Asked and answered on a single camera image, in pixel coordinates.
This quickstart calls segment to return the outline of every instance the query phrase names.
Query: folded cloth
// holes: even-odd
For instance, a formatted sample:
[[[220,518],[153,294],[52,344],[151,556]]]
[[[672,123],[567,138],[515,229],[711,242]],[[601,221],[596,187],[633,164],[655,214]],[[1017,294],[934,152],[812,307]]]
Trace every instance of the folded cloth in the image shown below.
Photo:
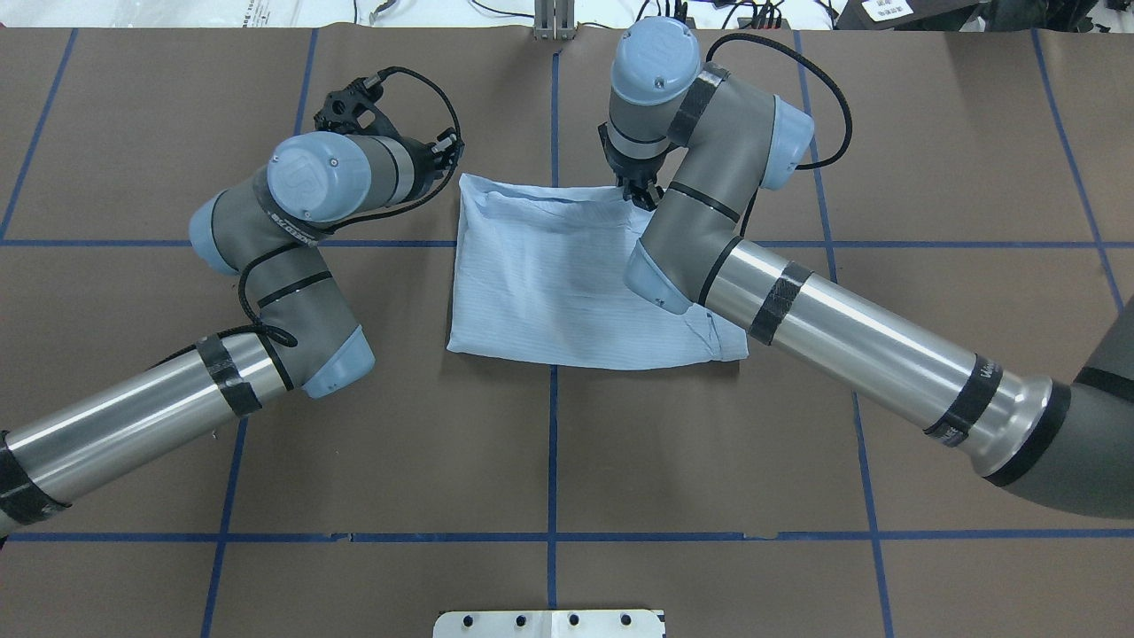
[[[746,358],[742,329],[700,305],[671,314],[623,282],[650,215],[618,187],[463,175],[448,349],[611,371]]]

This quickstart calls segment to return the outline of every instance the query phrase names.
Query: black cable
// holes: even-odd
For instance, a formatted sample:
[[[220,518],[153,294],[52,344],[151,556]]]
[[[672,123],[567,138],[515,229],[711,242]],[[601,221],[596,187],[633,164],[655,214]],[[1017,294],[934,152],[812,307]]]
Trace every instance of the black cable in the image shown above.
[[[748,199],[748,207],[744,209],[744,218],[741,220],[741,236],[748,230],[748,218],[752,216],[752,206],[756,205],[756,193],[760,188],[752,192],[752,198]]]
[[[811,163],[801,163],[799,165],[795,167],[795,169],[811,170],[814,168],[822,168],[824,165],[830,165],[836,161],[838,161],[839,158],[841,158],[843,154],[847,152],[847,147],[850,145],[850,135],[854,130],[854,125],[853,121],[850,120],[850,104],[847,103],[846,95],[843,94],[843,90],[839,88],[839,85],[836,84],[835,80],[831,79],[831,76],[827,75],[827,73],[824,73],[823,69],[815,66],[814,62],[805,58],[802,53],[797,52],[790,46],[780,44],[775,40],[769,40],[768,37],[764,37],[762,35],[756,35],[754,33],[729,33],[727,35],[722,35],[719,40],[717,40],[717,42],[712,43],[712,46],[709,48],[709,52],[705,53],[705,60],[712,60],[712,57],[717,52],[717,49],[720,49],[722,44],[725,44],[726,42],[730,42],[733,40],[746,40],[748,42],[754,42],[756,44],[763,44],[764,46],[770,46],[772,49],[776,49],[780,53],[784,53],[785,56],[803,65],[804,68],[814,74],[814,76],[818,77],[820,82],[822,82],[823,84],[827,85],[828,88],[830,88],[831,94],[835,95],[835,100],[839,103],[839,109],[843,110],[843,124],[845,127],[845,131],[843,134],[843,144],[839,146],[839,150],[835,151],[835,153],[831,156],[821,161],[814,161]]]
[[[484,9],[485,11],[491,11],[493,14],[498,14],[498,15],[501,15],[501,16],[515,16],[517,18],[532,18],[532,19],[535,19],[535,15],[534,14],[517,14],[516,11],[502,11],[500,9],[493,9],[492,7],[488,7],[485,5],[481,5],[477,0],[468,0],[468,1],[472,2],[475,6]]]
[[[839,12],[835,10],[835,2],[831,2],[831,0],[827,0],[827,2],[824,3],[823,0],[815,0],[815,3],[818,3],[820,7],[823,8],[824,11],[827,11],[827,17],[831,19],[831,29],[833,31],[835,23],[839,19]]]
[[[295,339],[295,335],[293,335],[291,333],[285,331],[284,329],[280,329],[279,326],[270,326],[268,324],[264,324],[263,318],[261,318],[259,314],[256,314],[255,312],[253,312],[252,304],[248,303],[248,292],[247,292],[246,288],[247,288],[247,284],[248,284],[248,274],[252,273],[253,269],[255,269],[261,263],[268,261],[269,258],[271,258],[271,257],[273,257],[273,256],[276,256],[278,254],[286,253],[289,249],[294,249],[294,248],[301,247],[301,245],[302,244],[286,244],[286,245],[282,245],[282,246],[280,246],[280,247],[278,247],[276,249],[265,252],[264,254],[262,254],[262,255],[257,256],[256,258],[253,258],[252,261],[249,261],[248,264],[245,265],[243,270],[240,270],[240,278],[239,278],[239,280],[237,281],[237,284],[236,284],[236,297],[240,301],[240,309],[244,311],[244,314],[245,314],[245,316],[248,317],[248,322],[251,322],[251,324],[248,324],[246,326],[237,326],[235,329],[228,329],[226,331],[221,331],[221,332],[217,333],[218,338],[225,339],[225,338],[230,338],[232,335],[240,335],[240,334],[245,334],[245,333],[254,333],[254,334],[257,334],[257,335],[263,335],[263,337],[272,340],[273,342],[282,346],[284,348],[295,348],[295,347],[299,346],[299,340]],[[175,352],[175,354],[170,355],[169,357],[162,359],[161,361],[154,364],[153,367],[161,366],[162,364],[164,364],[167,361],[172,361],[174,359],[177,359],[178,357],[180,357],[180,356],[183,356],[185,354],[193,352],[196,349],[197,349],[197,344],[187,346],[187,347],[183,348],[181,350],[178,350],[177,352]]]
[[[457,139],[454,143],[457,144],[458,147],[459,147],[459,145],[464,142],[464,137],[462,137],[462,135],[460,135],[460,120],[457,119],[457,110],[452,108],[452,102],[449,101],[449,96],[445,94],[445,91],[442,91],[441,87],[438,86],[437,83],[434,83],[432,79],[425,77],[424,75],[422,75],[422,74],[420,74],[420,73],[417,73],[417,71],[415,71],[413,69],[407,69],[405,67],[389,67],[387,69],[383,69],[383,70],[379,71],[379,74],[382,75],[382,79],[383,80],[387,77],[389,77],[391,75],[399,74],[399,73],[404,74],[404,75],[408,75],[409,77],[413,77],[414,79],[420,80],[421,83],[423,83],[426,86],[429,86],[430,88],[432,88],[433,92],[437,93],[439,97],[441,97],[441,101],[445,102],[445,108],[449,110],[449,117],[452,118],[452,130],[456,133],[456,136],[457,136]],[[323,231],[330,235],[330,233],[333,233],[335,231],[339,230],[340,228],[345,228],[347,226],[352,226],[352,224],[358,223],[361,221],[372,221],[374,219],[387,219],[389,216],[396,216],[398,214],[401,214],[403,212],[409,212],[411,210],[414,210],[415,207],[417,207],[417,206],[424,204],[425,202],[432,199],[433,197],[435,197],[437,194],[440,193],[446,187],[446,185],[449,184],[449,180],[452,179],[452,173],[456,172],[456,171],[457,171],[457,162],[456,162],[456,160],[454,160],[452,164],[449,167],[449,172],[447,172],[445,175],[445,179],[442,179],[441,182],[435,188],[433,188],[428,195],[425,195],[424,197],[422,197],[422,198],[420,198],[420,199],[417,199],[417,201],[415,201],[415,202],[413,202],[413,203],[411,203],[408,205],[404,205],[404,206],[401,206],[399,209],[388,210],[386,212],[375,212],[373,214],[363,214],[361,216],[354,216],[354,218],[350,218],[350,219],[346,219],[344,221],[339,221],[338,223],[335,223],[333,226],[329,226],[329,227],[324,228]]]
[[[744,7],[745,5],[750,5],[752,7],[752,20],[755,22],[756,3],[753,2],[753,0],[741,0],[739,2],[733,5],[733,8],[729,9],[728,15],[725,16],[725,24],[720,25],[720,27],[728,28],[728,22],[733,19],[733,16],[736,14],[736,10],[739,9],[741,7]]]
[[[782,9],[780,9],[780,5],[782,5],[784,2],[787,2],[787,0],[780,0],[779,2],[772,5],[772,9],[775,9],[776,14],[772,19],[776,20],[776,26],[771,28],[779,28],[780,25],[784,24],[784,11]]]
[[[765,28],[776,17],[776,5],[763,2],[760,5],[760,14],[748,23],[748,28]]]
[[[658,15],[661,15],[661,0],[653,0],[658,3]],[[642,14],[645,12],[645,8],[650,6],[650,0],[642,0],[642,6],[638,7],[638,15],[634,18],[634,22],[642,19]]]

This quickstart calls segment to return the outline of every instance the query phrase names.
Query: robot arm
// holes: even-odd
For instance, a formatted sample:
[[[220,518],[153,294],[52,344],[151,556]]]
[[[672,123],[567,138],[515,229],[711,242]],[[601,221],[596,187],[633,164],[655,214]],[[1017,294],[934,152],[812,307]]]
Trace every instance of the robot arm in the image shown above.
[[[738,211],[756,188],[782,186],[813,124],[779,96],[702,65],[697,49],[667,18],[635,24],[618,46],[602,136],[611,167],[633,177],[660,164],[668,143],[688,147],[634,248],[627,284],[675,313],[705,305],[965,452],[980,476],[1017,496],[1134,518],[1129,306],[1068,388],[1022,378],[742,239]]]
[[[374,105],[382,80],[395,73],[422,79],[446,101],[454,128],[438,142],[399,135]],[[374,120],[362,126],[367,111]],[[449,169],[433,193],[440,190],[463,148],[459,125],[437,85],[400,67],[329,94],[315,121],[320,130],[286,139],[266,167],[214,196],[189,222],[196,253],[213,269],[239,274],[252,325],[205,338],[101,394],[0,432],[0,539],[294,388],[319,399],[371,371],[374,356],[316,246],[356,220],[420,205]]]

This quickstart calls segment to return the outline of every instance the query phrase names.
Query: light blue joint cap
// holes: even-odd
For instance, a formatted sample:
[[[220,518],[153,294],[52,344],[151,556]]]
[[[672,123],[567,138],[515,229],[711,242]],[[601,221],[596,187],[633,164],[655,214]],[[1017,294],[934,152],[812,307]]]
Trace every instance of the light blue joint cap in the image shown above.
[[[289,137],[268,162],[268,188],[280,207],[303,221],[337,221],[358,210],[370,192],[366,153],[328,130]]]
[[[365,377],[373,368],[374,352],[366,343],[366,335],[362,334],[362,326],[358,326],[327,364],[303,384],[303,391],[312,399],[322,399]]]
[[[217,206],[217,199],[223,194],[221,190],[213,195],[213,198],[205,202],[205,205],[198,207],[189,218],[189,243],[193,244],[193,252],[205,260],[210,267],[221,274],[236,274],[236,267],[229,265],[220,255],[217,239],[212,235],[212,211]]]
[[[627,288],[634,290],[634,294],[674,314],[685,314],[685,311],[693,305],[693,301],[685,298],[682,290],[677,289],[677,286],[653,262],[641,239],[634,241],[631,258],[626,262],[626,271],[623,272],[623,281]]]
[[[782,188],[795,172],[795,167],[799,165],[799,160],[803,159],[803,153],[807,152],[814,135],[815,120],[776,95],[772,145],[768,153],[768,165],[764,167],[764,178],[760,185],[769,190]]]
[[[651,107],[684,92],[701,73],[701,44],[689,27],[662,16],[623,33],[610,67],[610,86],[632,104]]]

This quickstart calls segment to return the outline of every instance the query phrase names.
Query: brown table surface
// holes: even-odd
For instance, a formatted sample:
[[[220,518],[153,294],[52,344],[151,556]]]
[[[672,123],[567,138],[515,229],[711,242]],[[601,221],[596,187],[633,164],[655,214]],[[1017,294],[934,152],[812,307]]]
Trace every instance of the brown table surface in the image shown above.
[[[717,32],[699,32],[708,45]],[[855,141],[763,193],[751,238],[1019,374],[1069,381],[1134,294],[1134,39],[778,33]],[[189,214],[401,65],[462,169],[609,184],[617,32],[0,31],[0,420],[18,427],[242,323]],[[718,61],[841,135],[797,67]],[[390,82],[406,134],[447,126]],[[663,177],[672,175],[676,162]],[[324,250],[378,356],[11,537],[0,635],[426,637],[438,612],[648,606],[674,637],[1128,636],[1134,525],[1048,511],[753,344],[651,373],[458,356],[457,188]]]

